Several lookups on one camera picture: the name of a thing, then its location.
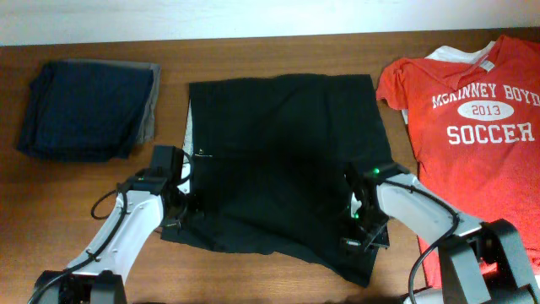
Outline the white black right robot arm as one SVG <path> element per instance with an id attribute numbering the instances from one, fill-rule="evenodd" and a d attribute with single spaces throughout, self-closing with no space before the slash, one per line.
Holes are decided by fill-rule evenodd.
<path id="1" fill-rule="evenodd" d="M 484 222 L 436 196 L 409 170 L 391 163 L 345 178 L 354 195 L 353 237 L 341 246 L 356 254 L 388 244 L 383 233 L 398 220 L 428 243 L 408 276 L 404 303 L 539 303 L 539 286 L 518 230 L 507 220 Z M 441 286 L 416 290 L 423 261 L 439 256 Z"/>

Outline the black shorts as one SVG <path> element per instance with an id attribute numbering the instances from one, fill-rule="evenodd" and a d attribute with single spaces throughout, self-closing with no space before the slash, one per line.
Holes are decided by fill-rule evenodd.
<path id="1" fill-rule="evenodd" d="M 162 237 L 214 252 L 280 252 L 367 286 L 345 172 L 392 162 L 368 75 L 290 74 L 189 86 L 194 203 Z"/>

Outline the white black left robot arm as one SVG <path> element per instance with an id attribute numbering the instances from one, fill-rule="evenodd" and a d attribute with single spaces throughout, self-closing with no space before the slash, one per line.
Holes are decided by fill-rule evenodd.
<path id="1" fill-rule="evenodd" d="M 147 239 L 180 229 L 189 213 L 193 161 L 175 146 L 154 147 L 150 164 L 101 200 L 115 204 L 90 244 L 61 271 L 44 271 L 30 303 L 126 303 L 125 284 Z"/>

